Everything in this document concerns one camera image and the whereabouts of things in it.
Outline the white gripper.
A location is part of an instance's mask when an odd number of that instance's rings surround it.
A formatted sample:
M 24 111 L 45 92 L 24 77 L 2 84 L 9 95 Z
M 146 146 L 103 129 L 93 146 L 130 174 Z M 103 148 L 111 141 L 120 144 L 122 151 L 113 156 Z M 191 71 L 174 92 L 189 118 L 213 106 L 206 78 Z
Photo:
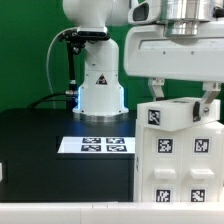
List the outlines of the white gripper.
M 224 21 L 201 24 L 196 36 L 165 37 L 159 25 L 133 27 L 126 36 L 124 68 L 129 76 L 157 77 L 148 81 L 154 101 L 164 99 L 164 79 L 208 81 L 193 106 L 198 122 L 209 115 L 224 83 Z

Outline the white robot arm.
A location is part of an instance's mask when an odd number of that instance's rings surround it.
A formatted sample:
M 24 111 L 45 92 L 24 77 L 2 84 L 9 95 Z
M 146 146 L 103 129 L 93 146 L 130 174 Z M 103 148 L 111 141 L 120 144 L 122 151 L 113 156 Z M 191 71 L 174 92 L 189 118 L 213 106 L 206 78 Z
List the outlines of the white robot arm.
M 223 0 L 63 0 L 62 7 L 75 24 L 66 38 L 71 53 L 85 53 L 78 116 L 128 113 L 110 26 L 132 25 L 124 48 L 127 75 L 224 83 Z

